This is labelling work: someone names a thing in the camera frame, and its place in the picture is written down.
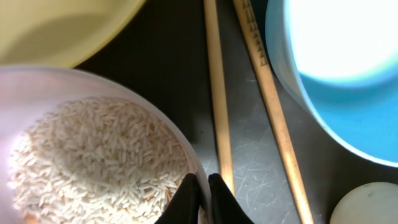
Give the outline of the light blue bowl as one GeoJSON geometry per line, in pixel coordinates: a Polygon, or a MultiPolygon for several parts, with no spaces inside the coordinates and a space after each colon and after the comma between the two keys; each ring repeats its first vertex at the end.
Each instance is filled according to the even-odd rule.
{"type": "Polygon", "coordinates": [[[397,166],[397,0],[272,0],[275,75],[350,152],[397,166]]]}

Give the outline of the leftover rice pile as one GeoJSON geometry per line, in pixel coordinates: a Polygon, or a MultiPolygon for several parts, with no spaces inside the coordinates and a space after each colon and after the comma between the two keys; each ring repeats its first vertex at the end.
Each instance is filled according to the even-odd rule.
{"type": "Polygon", "coordinates": [[[68,101],[11,152],[12,204],[40,223],[154,223],[189,173],[156,115],[121,98],[68,101]]]}

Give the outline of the small white cup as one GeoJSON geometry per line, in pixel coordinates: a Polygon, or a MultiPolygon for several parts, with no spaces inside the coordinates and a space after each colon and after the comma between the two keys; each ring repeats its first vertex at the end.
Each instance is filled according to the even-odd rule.
{"type": "Polygon", "coordinates": [[[330,224],[397,224],[397,185],[373,182],[347,193],[335,207],[330,224]]]}

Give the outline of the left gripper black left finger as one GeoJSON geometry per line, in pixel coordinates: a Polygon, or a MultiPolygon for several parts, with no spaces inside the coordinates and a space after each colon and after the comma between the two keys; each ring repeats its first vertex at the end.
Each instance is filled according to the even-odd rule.
{"type": "Polygon", "coordinates": [[[155,224],[197,224],[201,192],[195,174],[187,174],[155,224]]]}

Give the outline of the yellow plate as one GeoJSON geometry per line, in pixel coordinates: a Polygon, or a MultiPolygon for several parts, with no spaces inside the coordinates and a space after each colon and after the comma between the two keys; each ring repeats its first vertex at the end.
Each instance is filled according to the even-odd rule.
{"type": "Polygon", "coordinates": [[[1,0],[1,65],[75,67],[110,43],[145,0],[1,0]]]}

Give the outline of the white rice bowl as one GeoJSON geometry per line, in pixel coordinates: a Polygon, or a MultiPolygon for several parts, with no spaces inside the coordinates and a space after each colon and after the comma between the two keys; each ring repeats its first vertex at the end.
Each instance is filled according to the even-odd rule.
{"type": "Polygon", "coordinates": [[[184,147],[190,172],[201,187],[204,215],[199,223],[213,223],[208,179],[191,144],[174,123],[152,103],[130,89],[106,78],[81,70],[38,65],[1,67],[1,223],[24,223],[12,207],[9,180],[10,152],[20,135],[45,113],[59,104],[80,98],[108,96],[124,98],[156,115],[174,133],[184,147]]]}

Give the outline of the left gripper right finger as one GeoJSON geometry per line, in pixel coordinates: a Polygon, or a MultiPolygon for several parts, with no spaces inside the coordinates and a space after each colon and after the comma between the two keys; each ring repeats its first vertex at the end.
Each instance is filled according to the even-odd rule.
{"type": "Polygon", "coordinates": [[[254,224],[219,174],[209,175],[208,183],[211,190],[214,224],[254,224]]]}

